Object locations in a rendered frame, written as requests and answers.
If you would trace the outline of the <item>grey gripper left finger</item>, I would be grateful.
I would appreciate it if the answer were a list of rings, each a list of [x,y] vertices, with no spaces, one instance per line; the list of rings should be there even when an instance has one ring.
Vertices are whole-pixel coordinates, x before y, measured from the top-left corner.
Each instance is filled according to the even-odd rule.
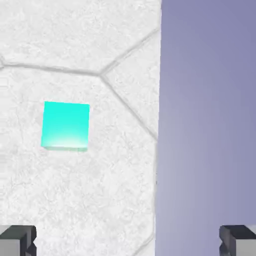
[[[34,225],[0,225],[0,256],[37,256]]]

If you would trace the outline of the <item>small cyan cube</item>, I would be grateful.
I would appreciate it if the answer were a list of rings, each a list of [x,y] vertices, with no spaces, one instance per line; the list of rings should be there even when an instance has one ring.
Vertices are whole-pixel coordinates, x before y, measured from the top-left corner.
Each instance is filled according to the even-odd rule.
[[[89,104],[45,101],[41,146],[85,151],[89,141],[89,122]]]

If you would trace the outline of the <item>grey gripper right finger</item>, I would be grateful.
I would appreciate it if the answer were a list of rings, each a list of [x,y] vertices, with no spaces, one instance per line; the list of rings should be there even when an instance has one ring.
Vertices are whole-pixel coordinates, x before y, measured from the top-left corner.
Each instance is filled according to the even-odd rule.
[[[222,225],[219,256],[256,256],[255,225]]]

